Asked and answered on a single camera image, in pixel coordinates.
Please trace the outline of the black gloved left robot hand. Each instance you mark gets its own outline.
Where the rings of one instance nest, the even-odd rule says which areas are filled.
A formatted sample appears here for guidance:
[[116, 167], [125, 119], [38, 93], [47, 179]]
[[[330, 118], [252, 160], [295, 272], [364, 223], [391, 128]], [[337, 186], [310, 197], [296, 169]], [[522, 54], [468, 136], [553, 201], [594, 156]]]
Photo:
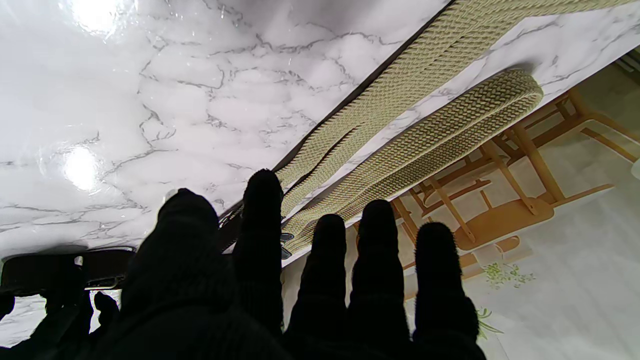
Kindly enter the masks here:
[[479, 320], [462, 285], [450, 229], [423, 225], [414, 260], [414, 331], [404, 303], [393, 208], [366, 205], [346, 297], [346, 228], [336, 214], [315, 225], [286, 330], [281, 283], [283, 192], [272, 170], [247, 182], [231, 254], [217, 248], [218, 217], [181, 188], [132, 260], [121, 308], [91, 358], [105, 360], [484, 360]]

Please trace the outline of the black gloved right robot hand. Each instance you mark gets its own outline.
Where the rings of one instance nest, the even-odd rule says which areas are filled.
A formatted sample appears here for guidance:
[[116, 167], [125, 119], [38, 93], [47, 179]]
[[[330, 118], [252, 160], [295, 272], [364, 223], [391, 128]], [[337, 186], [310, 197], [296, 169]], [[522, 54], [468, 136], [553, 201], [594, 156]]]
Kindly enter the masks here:
[[102, 291], [90, 299], [75, 264], [57, 273], [41, 295], [46, 315], [26, 340], [1, 347], [3, 360], [77, 360], [93, 350], [119, 315], [118, 303]]

